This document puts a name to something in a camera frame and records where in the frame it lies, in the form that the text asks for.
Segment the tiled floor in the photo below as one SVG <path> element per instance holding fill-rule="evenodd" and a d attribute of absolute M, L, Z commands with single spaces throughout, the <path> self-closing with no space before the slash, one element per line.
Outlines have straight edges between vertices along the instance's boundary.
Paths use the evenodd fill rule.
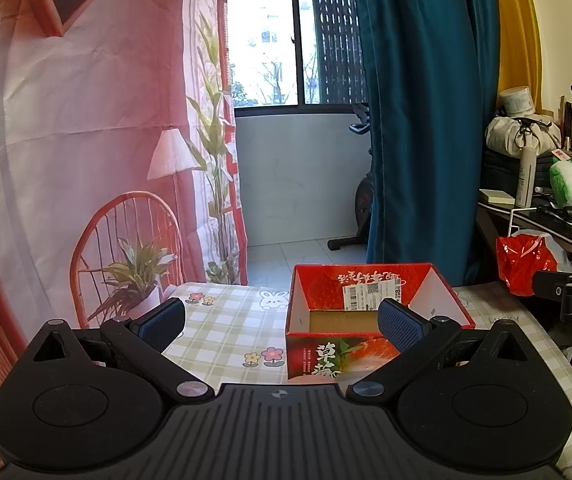
<path fill-rule="evenodd" d="M 288 289 L 296 264 L 363 264 L 366 246 L 328 249 L 328 240 L 248 247 L 248 285 Z"/>

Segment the strawberry box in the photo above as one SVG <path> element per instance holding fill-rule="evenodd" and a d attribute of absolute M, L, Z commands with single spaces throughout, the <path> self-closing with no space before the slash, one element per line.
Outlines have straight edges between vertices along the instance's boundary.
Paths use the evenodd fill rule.
<path fill-rule="evenodd" d="M 448 316 L 475 327 L 431 264 L 298 265 L 286 320 L 288 378 L 363 375 L 399 355 L 377 328 L 381 294 L 426 319 Z"/>

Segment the red plastic bag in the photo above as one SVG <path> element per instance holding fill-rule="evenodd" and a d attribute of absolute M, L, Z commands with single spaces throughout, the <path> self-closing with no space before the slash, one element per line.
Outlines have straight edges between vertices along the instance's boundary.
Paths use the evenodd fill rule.
<path fill-rule="evenodd" d="M 498 237 L 496 242 L 499 277 L 511 294 L 533 296 L 532 277 L 536 270 L 557 271 L 557 260 L 546 246 L 550 235 L 519 234 Z"/>

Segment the lampshade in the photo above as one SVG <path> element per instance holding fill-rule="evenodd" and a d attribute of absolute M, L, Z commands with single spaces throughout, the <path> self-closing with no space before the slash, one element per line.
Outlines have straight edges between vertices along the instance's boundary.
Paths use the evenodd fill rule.
<path fill-rule="evenodd" d="M 148 180 L 179 173 L 179 171 L 197 170 L 199 165 L 192 156 L 186 141 L 177 128 L 164 130 L 153 153 L 148 170 Z"/>

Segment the yellow flower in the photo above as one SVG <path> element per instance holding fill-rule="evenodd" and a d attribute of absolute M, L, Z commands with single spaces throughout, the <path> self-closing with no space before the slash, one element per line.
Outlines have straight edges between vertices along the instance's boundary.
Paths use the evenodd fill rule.
<path fill-rule="evenodd" d="M 261 356 L 257 352 L 252 352 L 251 354 L 246 354 L 243 357 L 245 358 L 245 361 L 248 364 L 256 364 L 259 362 L 259 359 L 261 359 Z"/>

